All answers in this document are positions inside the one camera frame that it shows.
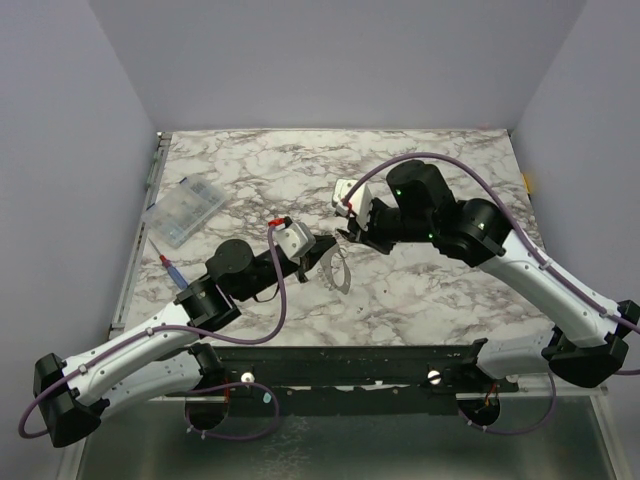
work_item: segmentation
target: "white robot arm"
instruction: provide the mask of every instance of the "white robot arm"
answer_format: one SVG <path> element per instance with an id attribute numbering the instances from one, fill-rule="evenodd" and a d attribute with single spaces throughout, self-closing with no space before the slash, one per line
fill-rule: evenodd
<path id="1" fill-rule="evenodd" d="M 531 240 L 516 232 L 495 204 L 478 198 L 455 200 L 435 165 L 400 163 L 387 175 L 387 183 L 398 207 L 374 198 L 362 180 L 338 180 L 332 203 L 337 215 L 349 219 L 348 230 L 340 231 L 343 237 L 383 254 L 398 242 L 432 243 L 443 255 L 501 280 L 556 325 L 524 338 L 485 340 L 477 357 L 480 370 L 501 379 L 551 368 L 568 382 L 594 387 L 622 366 L 628 350 L 622 338 L 629 330 L 619 322 L 637 324 L 640 308 L 635 303 L 617 303 L 584 285 L 541 249 L 534 247 L 532 253 L 523 237 Z"/>

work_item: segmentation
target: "small red object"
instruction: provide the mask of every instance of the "small red object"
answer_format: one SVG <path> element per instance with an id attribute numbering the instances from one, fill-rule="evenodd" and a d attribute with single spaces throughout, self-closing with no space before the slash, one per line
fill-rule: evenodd
<path id="1" fill-rule="evenodd" d="M 274 220 L 271 220 L 268 225 L 270 227 L 277 227 L 278 225 L 282 225 L 284 223 L 284 218 L 276 218 Z"/>
<path id="2" fill-rule="evenodd" d="M 351 202 L 347 202 L 345 201 L 346 199 L 342 199 L 342 204 L 348 208 L 347 210 L 347 215 L 350 214 L 351 212 L 353 212 L 353 205 L 351 204 Z"/>

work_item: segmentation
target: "cable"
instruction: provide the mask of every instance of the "cable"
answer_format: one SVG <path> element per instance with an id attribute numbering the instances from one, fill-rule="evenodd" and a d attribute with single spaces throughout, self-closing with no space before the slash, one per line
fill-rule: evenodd
<path id="1" fill-rule="evenodd" d="M 549 409 L 547 410 L 547 413 L 544 414 L 544 417 L 542 417 L 538 422 L 534 423 L 529 427 L 519 428 L 516 430 L 501 430 L 499 428 L 491 428 L 483 425 L 478 425 L 477 423 L 473 423 L 462 412 L 462 410 L 459 410 L 458 413 L 462 418 L 466 420 L 467 425 L 469 425 L 472 428 L 475 428 L 476 430 L 481 430 L 484 433 L 491 433 L 493 435 L 504 435 L 504 436 L 525 435 L 527 433 L 533 432 L 534 430 L 544 427 L 547 423 L 549 423 L 549 421 L 551 420 L 551 417 L 553 417 L 553 414 L 556 411 L 556 407 L 558 405 L 558 394 L 557 394 L 558 392 L 556 390 L 556 382 L 553 379 L 553 374 L 551 372 L 549 372 L 549 383 L 551 384 L 551 403 L 549 404 Z"/>
<path id="2" fill-rule="evenodd" d="M 186 411 L 186 415 L 185 415 L 185 420 L 187 421 L 187 425 L 189 425 L 189 428 L 187 429 L 187 433 L 190 432 L 196 432 L 199 433 L 200 435 L 203 435 L 203 439 L 204 437 L 210 437 L 210 438 L 218 438 L 221 440 L 232 440 L 232 441 L 236 441 L 236 442 L 249 442 L 251 440 L 257 440 L 259 438 L 265 437 L 267 435 L 269 435 L 270 433 L 274 432 L 277 428 L 278 425 L 280 423 L 280 403 L 278 403 L 278 399 L 276 397 L 276 395 L 266 386 L 260 384 L 260 383 L 252 383 L 252 382 L 234 382 L 234 383 L 227 383 L 225 385 L 218 385 L 217 387 L 211 387 L 211 388 L 201 388 L 199 390 L 191 390 L 190 392 L 188 392 L 188 396 L 191 395 L 199 395 L 199 394 L 203 394 L 203 393 L 212 393 L 212 392 L 217 392 L 219 390 L 225 390 L 227 388 L 238 388 L 238 387 L 256 387 L 259 388 L 260 390 L 264 391 L 265 393 L 268 393 L 269 395 L 271 395 L 271 398 L 273 399 L 273 420 L 271 421 L 271 423 L 269 424 L 269 426 L 267 428 L 265 428 L 264 430 L 262 430 L 261 432 L 258 433 L 253 433 L 250 435 L 240 435 L 240 436 L 236 436 L 236 435 L 225 435 L 222 433 L 213 433 L 210 432 L 208 430 L 198 430 L 197 428 L 195 428 L 192 424 L 191 424 L 191 418 L 189 416 L 189 409 L 187 409 Z"/>
<path id="3" fill-rule="evenodd" d="M 390 167 L 391 165 L 395 165 L 396 163 L 400 163 L 400 162 L 403 162 L 405 160 L 413 160 L 413 159 L 416 159 L 416 158 L 427 158 L 427 159 L 442 160 L 443 162 L 450 163 L 450 164 L 455 165 L 456 167 L 464 170 L 471 178 L 473 178 L 476 182 L 478 182 L 478 184 L 484 189 L 485 192 L 487 192 L 487 194 L 495 202 L 495 204 L 498 206 L 500 211 L 507 218 L 507 220 L 509 221 L 509 223 L 513 227 L 513 230 L 516 232 L 516 235 L 518 236 L 518 238 L 520 239 L 522 244 L 525 246 L 527 251 L 531 254 L 531 256 L 533 258 L 535 258 L 536 261 L 540 265 L 544 265 L 544 264 L 547 263 L 547 261 L 542 257 L 542 255 L 540 255 L 540 252 L 538 251 L 538 248 L 529 240 L 529 237 L 527 237 L 527 234 L 524 232 L 524 230 L 522 229 L 522 227 L 520 226 L 520 224 L 518 223 L 516 218 L 511 213 L 511 210 L 509 210 L 509 208 L 504 204 L 504 202 L 500 199 L 500 197 L 493 190 L 493 188 L 491 188 L 491 186 L 487 182 L 485 182 L 484 179 L 480 175 L 478 175 L 475 172 L 475 170 L 473 170 L 471 167 L 469 167 L 468 165 L 465 165 L 460 160 L 458 160 L 456 158 L 453 158 L 453 157 L 450 157 L 448 155 L 443 155 L 441 153 L 432 153 L 432 152 L 414 152 L 414 153 L 405 153 L 404 155 L 399 155 L 399 156 L 394 157 L 394 158 L 392 158 L 390 160 L 387 160 L 386 162 L 382 162 L 380 165 L 375 167 L 369 173 L 366 173 L 360 180 L 358 180 L 355 183 L 355 185 L 353 187 L 351 187 L 351 190 L 349 190 L 349 192 L 342 199 L 342 204 L 348 207 L 349 206 L 349 200 L 351 199 L 353 194 L 367 180 L 369 180 L 371 177 L 373 177 L 377 173 L 380 173 L 382 170 Z M 635 333 L 640 334 L 640 327 L 638 327 L 637 325 L 634 325 L 633 323 L 631 323 L 628 320 L 625 320 L 624 318 L 621 318 L 621 317 L 615 315 L 614 313 L 609 313 L 609 311 L 605 307 L 600 305 L 598 302 L 596 302 L 591 297 L 589 297 L 586 293 L 584 293 L 582 290 L 580 290 L 580 288 L 578 288 L 576 285 L 574 285 L 574 283 L 571 280 L 567 279 L 558 270 L 556 270 L 552 265 L 547 266 L 547 271 L 562 286 L 564 286 L 567 290 L 569 290 L 571 293 L 573 293 L 576 297 L 578 297 L 584 303 L 589 305 L 591 308 L 596 310 L 602 317 L 607 317 L 607 318 L 613 320 L 614 322 L 616 322 L 617 324 L 622 325 L 624 327 L 627 327 L 629 330 L 632 330 Z M 639 370 L 619 370 L 617 372 L 617 374 L 618 375 L 640 375 L 640 369 Z"/>
<path id="4" fill-rule="evenodd" d="M 280 291 L 280 287 L 276 286 L 276 291 L 273 292 L 273 295 L 271 295 L 266 300 L 258 300 L 258 296 L 257 295 L 254 295 L 251 298 L 253 298 L 253 301 L 256 302 L 256 303 L 267 303 L 267 302 L 270 302 L 271 300 L 273 300 L 274 298 L 276 298 L 276 295 L 278 294 L 279 291 Z"/>
<path id="5" fill-rule="evenodd" d="M 278 335 L 278 333 L 280 333 L 280 330 L 282 330 L 282 327 L 284 326 L 284 321 L 285 321 L 286 316 L 287 316 L 287 293 L 285 291 L 284 276 L 282 274 L 282 268 L 280 266 L 280 260 L 278 258 L 278 252 L 276 251 L 276 246 L 275 246 L 275 243 L 273 241 L 273 231 L 274 230 L 275 230 L 275 226 L 269 226 L 269 229 L 267 230 L 267 242 L 269 243 L 269 252 L 271 253 L 271 257 L 273 259 L 273 266 L 275 267 L 275 270 L 276 270 L 276 278 L 277 278 L 277 281 L 278 281 L 278 288 L 280 289 L 280 319 L 278 320 L 278 324 L 276 325 L 276 328 L 274 328 L 271 333 L 269 333 L 268 335 L 265 335 L 262 338 L 258 338 L 258 339 L 255 339 L 255 340 L 244 340 L 244 339 L 241 339 L 241 338 L 228 337 L 226 335 L 220 335 L 218 333 L 213 333 L 213 332 L 209 332 L 207 330 L 203 330 L 201 328 L 189 327 L 189 326 L 186 326 L 186 325 L 161 325 L 161 326 L 152 328 L 151 329 L 152 332 L 153 333 L 164 332 L 164 331 L 190 332 L 190 333 L 194 333 L 194 334 L 199 335 L 199 336 L 211 337 L 211 338 L 214 338 L 216 340 L 221 340 L 221 341 L 229 342 L 229 343 L 237 343 L 239 345 L 259 345 L 259 344 L 268 342 L 269 340 L 273 339 L 276 335 Z M 104 360 L 105 358 L 108 358 L 111 355 L 113 355 L 114 353 L 120 351 L 124 347 L 129 346 L 132 343 L 134 343 L 134 342 L 136 342 L 136 341 L 138 341 L 138 340 L 140 340 L 142 338 L 147 338 L 148 336 L 149 336 L 149 333 L 146 330 L 143 331 L 143 332 L 140 332 L 140 333 L 138 333 L 136 335 L 133 335 L 132 337 L 130 337 L 130 338 L 126 339 L 126 340 L 123 340 L 121 343 L 118 343 L 117 345 L 114 345 L 113 347 L 105 350 L 100 355 L 96 355 L 96 357 L 92 358 L 87 363 L 85 363 L 85 367 L 88 370 L 89 368 L 92 368 L 93 366 L 95 366 L 96 364 L 98 364 L 99 362 Z M 62 386 L 65 383 L 67 383 L 69 380 L 73 380 L 75 377 L 80 375 L 80 373 L 81 373 L 80 370 L 76 369 L 76 370 L 72 371 L 71 373 L 69 373 L 68 375 L 65 375 L 61 379 L 59 379 L 56 382 L 52 383 L 49 387 L 45 388 L 40 393 L 40 395 L 38 395 L 27 406 L 25 411 L 22 413 L 22 416 L 20 417 L 20 421 L 18 422 L 18 434 L 22 438 L 32 439 L 32 438 L 42 437 L 43 435 L 47 434 L 47 430 L 46 429 L 45 430 L 41 430 L 39 432 L 35 432 L 35 433 L 27 432 L 25 430 L 25 425 L 27 423 L 27 420 L 29 419 L 29 416 L 35 410 L 35 408 L 40 404 L 40 402 L 42 402 L 42 400 L 47 398 L 47 396 L 49 396 L 52 392 L 54 392 L 60 386 Z"/>
<path id="6" fill-rule="evenodd" d="M 498 388 L 498 382 L 493 382 L 493 385 L 491 385 L 491 389 L 487 392 L 486 397 L 484 397 L 484 404 L 485 406 L 489 406 L 489 397 L 491 396 L 491 394 L 493 392 L 496 391 L 496 388 Z"/>

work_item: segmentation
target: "black cylindrical joint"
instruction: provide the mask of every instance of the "black cylindrical joint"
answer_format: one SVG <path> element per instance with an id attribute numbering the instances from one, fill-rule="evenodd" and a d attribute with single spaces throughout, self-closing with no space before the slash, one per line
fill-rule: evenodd
<path id="1" fill-rule="evenodd" d="M 177 295 L 176 303 L 182 305 L 191 318 L 191 326 L 210 332 L 220 330 L 240 316 L 209 275 L 191 282 Z"/>
<path id="2" fill-rule="evenodd" d="M 502 244 L 511 224 L 500 209 L 482 198 L 458 205 L 459 210 L 447 218 L 437 218 L 439 235 L 434 246 L 449 258 L 476 267 L 495 255 L 502 255 Z"/>
<path id="3" fill-rule="evenodd" d="M 276 252 L 283 276 L 298 270 L 298 265 L 291 262 L 279 246 L 276 246 Z M 239 301 L 254 297 L 277 282 L 271 252 L 267 250 L 255 257 L 243 240 L 222 243 L 205 265 L 209 276 L 220 288 Z"/>
<path id="4" fill-rule="evenodd" d="M 387 184 L 403 214 L 428 215 L 455 203 L 455 198 L 438 167 L 421 160 L 410 160 L 394 167 Z"/>
<path id="5" fill-rule="evenodd" d="M 403 215 L 399 208 L 387 208 L 374 213 L 371 239 L 385 242 L 428 242 L 429 224 L 424 218 Z"/>

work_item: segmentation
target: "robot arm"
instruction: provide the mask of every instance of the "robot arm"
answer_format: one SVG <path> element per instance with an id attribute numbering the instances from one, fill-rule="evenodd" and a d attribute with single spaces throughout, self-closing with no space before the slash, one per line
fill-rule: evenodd
<path id="1" fill-rule="evenodd" d="M 314 236 L 306 225 L 288 217 L 282 223 L 284 228 L 273 234 L 282 276 L 295 273 L 305 282 L 305 272 L 336 240 L 332 235 Z M 100 425 L 101 418 L 130 404 L 203 383 L 225 383 L 213 349 L 194 342 L 240 316 L 234 299 L 255 297 L 277 282 L 274 261 L 270 251 L 254 256 L 246 242 L 227 240 L 206 262 L 207 273 L 152 318 L 90 351 L 64 360 L 51 353 L 38 360 L 36 397 L 69 377 L 38 405 L 53 445 L 63 447 L 84 438 Z"/>
<path id="2" fill-rule="evenodd" d="M 333 196 L 336 213 L 348 217 L 349 241 L 389 254 L 399 242 L 432 243 L 438 251 L 470 267 L 478 267 L 516 290 L 556 325 L 553 331 L 504 342 L 486 342 L 477 366 L 491 378 L 544 372 L 550 367 L 561 378 L 594 387 L 623 364 L 628 330 L 578 298 L 550 274 L 553 265 L 583 294 L 613 315 L 638 322 L 633 302 L 620 304 L 593 291 L 540 249 L 538 262 L 501 210 L 484 199 L 457 201 L 435 165 L 420 160 L 399 164 L 387 175 L 398 207 L 374 198 L 366 184 L 345 207 L 353 180 L 339 180 Z"/>

